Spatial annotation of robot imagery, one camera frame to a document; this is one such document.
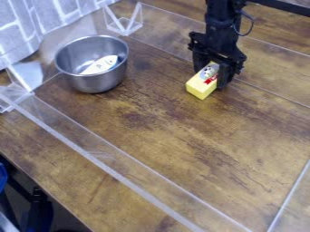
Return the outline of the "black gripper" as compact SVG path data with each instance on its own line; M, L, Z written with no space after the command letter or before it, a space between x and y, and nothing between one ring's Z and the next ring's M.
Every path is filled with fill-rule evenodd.
M217 88L224 89L236 73L241 73L246 55L238 48L241 17L246 0L206 0L206 33L189 34L189 50L193 52L194 71L210 61L220 62Z

